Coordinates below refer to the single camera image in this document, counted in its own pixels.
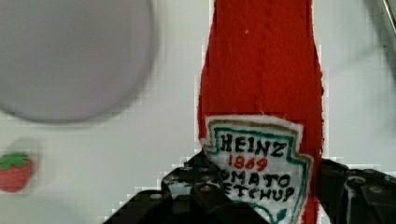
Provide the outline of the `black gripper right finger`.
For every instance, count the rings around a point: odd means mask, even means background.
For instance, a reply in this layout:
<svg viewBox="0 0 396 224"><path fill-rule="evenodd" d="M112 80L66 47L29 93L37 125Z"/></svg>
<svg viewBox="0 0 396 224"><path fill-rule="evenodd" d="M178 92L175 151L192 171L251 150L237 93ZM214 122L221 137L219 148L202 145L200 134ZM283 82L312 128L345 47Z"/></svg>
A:
<svg viewBox="0 0 396 224"><path fill-rule="evenodd" d="M396 224L396 178L322 159L317 198L331 224Z"/></svg>

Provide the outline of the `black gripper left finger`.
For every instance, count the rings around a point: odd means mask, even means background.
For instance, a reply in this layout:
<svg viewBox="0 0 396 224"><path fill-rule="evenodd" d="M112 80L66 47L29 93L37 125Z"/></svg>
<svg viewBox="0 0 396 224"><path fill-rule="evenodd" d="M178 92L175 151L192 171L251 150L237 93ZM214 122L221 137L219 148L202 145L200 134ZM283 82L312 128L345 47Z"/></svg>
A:
<svg viewBox="0 0 396 224"><path fill-rule="evenodd" d="M103 224L268 224L247 203L225 193L219 167L200 152L143 190Z"/></svg>

